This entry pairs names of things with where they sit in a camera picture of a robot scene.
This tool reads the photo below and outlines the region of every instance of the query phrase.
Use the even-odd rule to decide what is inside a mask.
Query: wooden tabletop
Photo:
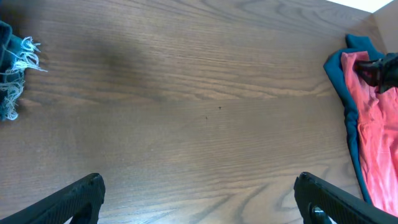
[[[303,171],[360,197],[322,65],[367,12],[321,0],[3,0],[42,43],[0,124],[0,218],[99,172],[99,223],[302,223]]]

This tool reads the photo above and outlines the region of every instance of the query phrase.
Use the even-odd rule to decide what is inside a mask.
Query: light blue thread
[[[3,49],[6,52],[9,52],[15,56],[15,60],[12,64],[12,68],[7,69],[4,73],[0,73],[0,75],[19,74],[19,78],[13,80],[12,82],[8,82],[7,78],[5,78],[5,82],[0,83],[0,91],[7,92],[7,95],[4,97],[0,106],[1,116],[3,118],[15,120],[18,117],[15,106],[17,106],[16,101],[18,97],[20,97],[24,90],[24,70],[27,68],[33,68],[42,72],[47,72],[39,67],[39,58],[34,53],[35,51],[40,52],[36,47],[39,45],[39,43],[33,44],[32,37],[26,37],[21,42],[21,48],[23,51],[18,55],[7,50],[5,46],[3,46]]]

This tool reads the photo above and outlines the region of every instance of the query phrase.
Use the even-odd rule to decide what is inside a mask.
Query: wooden table
[[[321,0],[3,1],[42,45],[0,124],[0,218],[91,172],[99,223],[302,223],[309,171],[360,197],[322,65],[367,12]]]

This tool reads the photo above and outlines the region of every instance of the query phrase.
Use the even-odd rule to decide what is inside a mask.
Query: cloth
[[[345,83],[357,106],[359,161],[373,205],[398,216],[398,88],[378,93],[353,70],[367,52],[341,56]]]
[[[0,21],[0,120],[16,119],[15,106],[24,89],[26,68],[39,67],[39,51],[31,37],[21,39],[12,34],[10,25]]]
[[[346,43],[348,48],[341,49],[333,54],[326,61],[323,68],[325,69],[326,74],[328,75],[333,87],[335,87],[335,90],[341,99],[341,102],[343,103],[349,154],[351,156],[351,160],[353,161],[355,174],[358,178],[358,184],[361,188],[363,199],[365,200],[365,202],[372,204],[369,192],[366,189],[365,181],[361,171],[361,165],[359,162],[357,130],[358,110],[344,81],[344,75],[340,59],[342,53],[352,53],[360,51],[367,51],[371,60],[383,58],[384,55],[378,52],[373,47],[373,44],[369,37],[358,37],[348,34],[346,36]]]

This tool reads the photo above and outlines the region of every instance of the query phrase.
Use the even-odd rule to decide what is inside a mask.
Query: frayed fabric edge
[[[18,118],[18,113],[15,107],[17,106],[16,101],[18,97],[24,91],[25,69],[33,68],[42,72],[47,72],[39,67],[39,58],[34,53],[35,51],[40,52],[37,48],[38,45],[40,44],[33,44],[32,37],[26,37],[21,42],[22,51],[18,54],[7,50],[5,46],[3,46],[3,49],[6,52],[15,56],[15,61],[11,68],[7,69],[4,73],[0,73],[0,75],[19,75],[19,78],[8,82],[6,77],[4,79],[4,83],[0,83],[0,91],[6,92],[0,105],[1,119],[15,120]]]

